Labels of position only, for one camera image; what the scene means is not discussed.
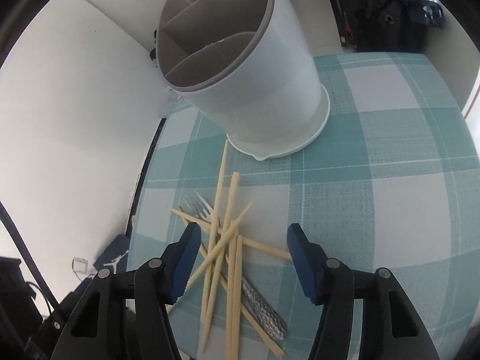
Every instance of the backpack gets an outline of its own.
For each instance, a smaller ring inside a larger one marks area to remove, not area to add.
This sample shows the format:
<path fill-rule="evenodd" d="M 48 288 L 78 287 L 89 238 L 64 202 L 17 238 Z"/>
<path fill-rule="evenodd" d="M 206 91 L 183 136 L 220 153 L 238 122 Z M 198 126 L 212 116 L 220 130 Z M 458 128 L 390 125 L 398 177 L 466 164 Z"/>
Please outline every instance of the backpack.
<path fill-rule="evenodd" d="M 427 26 L 410 19 L 405 1 L 341 0 L 341 5 L 358 51 L 424 51 Z"/>

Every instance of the metal fork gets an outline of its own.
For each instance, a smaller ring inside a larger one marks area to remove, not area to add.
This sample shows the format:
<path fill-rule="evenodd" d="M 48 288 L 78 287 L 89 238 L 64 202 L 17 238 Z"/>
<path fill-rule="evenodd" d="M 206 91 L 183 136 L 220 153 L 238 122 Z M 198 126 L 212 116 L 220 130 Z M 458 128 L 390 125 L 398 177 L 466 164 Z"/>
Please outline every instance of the metal fork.
<path fill-rule="evenodd" d="M 190 212 L 207 222 L 212 222 L 213 207 L 196 190 L 184 199 Z M 287 334 L 287 324 L 273 309 L 263 296 L 242 276 L 241 289 L 247 299 L 248 309 L 262 326 L 265 332 L 272 338 L 283 340 Z"/>
<path fill-rule="evenodd" d="M 198 218 L 212 223 L 213 207 L 196 190 L 193 190 L 190 195 L 186 195 L 183 201 L 188 211 L 193 212 Z"/>

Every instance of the plaid tablecloth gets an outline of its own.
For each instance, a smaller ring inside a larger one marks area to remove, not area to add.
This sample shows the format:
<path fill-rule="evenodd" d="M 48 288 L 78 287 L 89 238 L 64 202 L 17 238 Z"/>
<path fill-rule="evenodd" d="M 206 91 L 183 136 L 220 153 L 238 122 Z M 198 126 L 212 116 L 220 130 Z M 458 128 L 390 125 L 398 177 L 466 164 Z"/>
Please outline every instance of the plaid tablecloth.
<path fill-rule="evenodd" d="M 452 359 L 480 297 L 479 161 L 460 110 L 423 55 L 330 55 L 315 64 L 332 103 L 319 138 L 263 162 L 229 149 L 226 187 L 233 171 L 242 173 L 233 216 L 254 202 L 240 232 L 286 249 L 287 226 L 299 222 L 311 241 L 350 268 L 391 268 L 441 359 Z M 142 189 L 130 269 L 178 240 L 184 226 L 170 209 L 190 190 L 213 202 L 225 138 L 196 108 L 176 104 Z M 284 359 L 306 359 L 321 307 L 304 297 L 292 263 L 245 247 L 243 271 L 288 324 L 279 342 Z M 172 311 L 175 337 L 197 360 L 224 359 L 222 289 L 207 352 L 197 352 L 202 284 Z M 361 315 L 356 301 L 351 358 Z M 245 320 L 241 336 L 241 359 L 275 358 Z"/>

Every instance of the textured metal handle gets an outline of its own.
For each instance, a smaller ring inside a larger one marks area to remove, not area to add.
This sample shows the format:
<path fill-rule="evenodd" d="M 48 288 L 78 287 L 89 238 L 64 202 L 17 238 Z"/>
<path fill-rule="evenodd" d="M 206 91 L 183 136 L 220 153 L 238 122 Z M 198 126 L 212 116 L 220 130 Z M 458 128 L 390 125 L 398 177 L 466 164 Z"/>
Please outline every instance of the textured metal handle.
<path fill-rule="evenodd" d="M 251 313 L 271 338 L 283 340 L 287 324 L 258 291 L 242 277 L 241 288 L 250 305 Z"/>

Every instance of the wooden chopstick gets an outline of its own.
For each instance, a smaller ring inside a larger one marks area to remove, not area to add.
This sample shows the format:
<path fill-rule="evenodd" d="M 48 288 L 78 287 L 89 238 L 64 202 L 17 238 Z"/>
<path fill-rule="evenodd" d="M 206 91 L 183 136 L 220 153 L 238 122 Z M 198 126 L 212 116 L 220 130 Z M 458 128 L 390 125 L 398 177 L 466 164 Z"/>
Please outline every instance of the wooden chopstick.
<path fill-rule="evenodd" d="M 230 226 L 230 216 L 231 216 L 233 204 L 235 201 L 235 193 L 237 191 L 237 186 L 239 184 L 239 181 L 240 181 L 240 173 L 235 172 L 232 175 L 232 180 L 230 183 L 229 197 L 226 204 L 224 227 Z M 213 309 L 215 306 L 215 298 L 217 297 L 218 279 L 220 276 L 220 270 L 222 269 L 222 261 L 223 261 L 224 253 L 225 253 L 225 250 L 220 251 L 220 253 L 217 256 L 217 259 L 215 260 L 215 268 L 213 269 L 213 277 L 212 277 L 212 287 L 210 288 L 210 296 L 208 297 L 207 311 L 206 311 L 205 319 L 203 320 L 203 329 L 200 335 L 200 346 L 199 346 L 200 352 L 203 352 L 205 350 L 205 346 L 208 340 L 208 334 L 210 333 L 210 325 L 212 323 Z"/>
<path fill-rule="evenodd" d="M 183 211 L 177 210 L 175 208 L 172 208 L 171 211 L 174 212 L 175 214 L 177 214 L 180 218 L 184 218 L 184 219 L 186 219 L 190 222 L 198 223 L 199 225 L 201 225 L 203 227 L 203 229 L 206 232 L 210 232 L 210 226 L 212 226 L 211 223 L 208 223 L 207 221 L 203 221 L 203 220 L 201 220 L 201 219 L 199 219 L 195 216 L 188 215 L 188 214 L 184 213 Z M 221 234 L 222 232 L 223 232 L 222 229 L 219 228 L 217 233 Z M 272 256 L 279 257 L 279 258 L 284 259 L 284 260 L 292 261 L 292 257 L 290 256 L 290 253 L 288 253 L 285 250 L 278 249 L 278 248 L 272 247 L 272 246 L 268 246 L 266 244 L 263 244 L 263 243 L 258 242 L 258 241 L 254 241 L 253 239 L 246 238 L 246 237 L 242 237 L 242 243 L 245 246 L 248 246 L 250 248 L 254 248 L 254 249 L 262 251 L 264 253 L 271 254 Z"/>
<path fill-rule="evenodd" d="M 232 182 L 235 178 L 235 182 L 238 184 L 240 181 L 240 173 L 239 172 L 234 172 L 232 174 Z M 229 205 L 227 203 L 227 212 L 225 214 L 225 221 L 230 221 L 230 212 L 228 212 Z M 238 234 L 238 229 L 236 231 L 236 234 L 230 239 L 229 242 L 229 256 L 233 256 L 236 251 L 237 247 L 237 237 L 236 235 Z M 226 282 L 227 282 L 227 290 L 226 290 L 226 332 L 225 332 L 225 359 L 230 360 L 230 343 L 232 339 L 232 309 L 233 309 L 233 276 L 235 272 L 235 260 L 232 259 L 232 264 L 228 265 L 228 274 L 226 276 Z"/>
<path fill-rule="evenodd" d="M 190 276 L 189 281 L 195 281 L 198 276 L 200 276 L 203 272 L 206 271 L 207 267 L 212 265 L 212 262 L 217 258 L 218 254 L 223 250 L 223 248 L 228 244 L 230 241 L 230 238 L 232 238 L 235 235 L 235 231 L 237 230 L 237 226 L 239 225 L 240 221 L 243 219 L 244 216 L 248 213 L 248 211 L 252 208 L 254 204 L 252 202 L 249 203 L 248 206 L 246 206 L 241 214 L 230 223 L 229 229 L 225 232 L 222 238 L 217 242 L 215 247 L 212 249 L 210 253 L 208 253 L 207 257 L 205 260 L 203 260 L 203 263 L 200 264 L 200 266 L 197 268 L 197 270 Z"/>
<path fill-rule="evenodd" d="M 182 218 L 182 221 L 185 226 L 188 226 L 189 222 L 186 219 Z M 203 256 L 203 258 L 207 257 L 207 251 L 205 250 L 202 244 L 200 244 L 200 254 Z M 226 292 L 227 281 L 224 279 L 222 274 L 220 274 L 219 282 L 222 288 Z M 187 284 L 187 287 L 185 288 L 185 292 L 191 287 L 191 285 L 193 284 L 193 281 L 189 281 L 189 284 L 190 285 Z M 166 311 L 170 312 L 173 309 L 173 307 L 174 305 L 168 305 L 166 307 Z M 282 350 L 282 348 L 279 347 L 278 344 L 274 340 L 272 340 L 270 336 L 265 332 L 265 330 L 262 329 L 262 327 L 258 324 L 256 319 L 250 314 L 250 312 L 247 310 L 247 308 L 243 304 L 241 306 L 241 312 L 243 316 L 246 318 L 246 320 L 252 325 L 254 330 L 258 333 L 258 335 L 260 336 L 262 341 L 265 343 L 265 345 L 268 347 L 268 349 L 270 349 L 275 356 L 282 357 L 283 355 L 285 355 L 285 352 Z"/>
<path fill-rule="evenodd" d="M 223 179 L 225 177 L 225 169 L 227 167 L 227 151 L 229 148 L 229 140 L 225 140 L 225 146 L 223 147 L 222 162 L 220 164 L 220 172 L 218 173 L 217 191 L 215 193 L 215 202 L 212 212 L 212 227 L 210 228 L 210 236 L 208 238 L 208 253 L 215 246 L 215 237 L 217 236 L 218 227 L 218 210 L 220 206 L 220 196 L 222 195 Z M 208 305 L 208 290 L 210 289 L 210 280 L 212 276 L 212 267 L 209 265 L 205 271 L 205 277 L 203 279 L 203 292 L 202 292 L 202 308 L 200 312 L 200 321 L 203 322 L 206 315 Z"/>
<path fill-rule="evenodd" d="M 272 256 L 279 257 L 284 260 L 292 261 L 292 256 L 290 256 L 290 253 L 282 249 L 277 249 L 276 247 L 268 246 L 266 244 L 262 244 L 261 242 L 257 242 L 257 241 L 254 241 L 253 239 L 245 238 L 245 237 L 242 237 L 242 243 L 243 245 L 249 246 L 258 251 L 263 251 L 265 253 L 271 254 Z"/>
<path fill-rule="evenodd" d="M 242 236 L 237 239 L 235 254 L 235 274 L 233 276 L 232 337 L 230 342 L 230 360 L 239 358 L 240 313 L 242 306 Z"/>

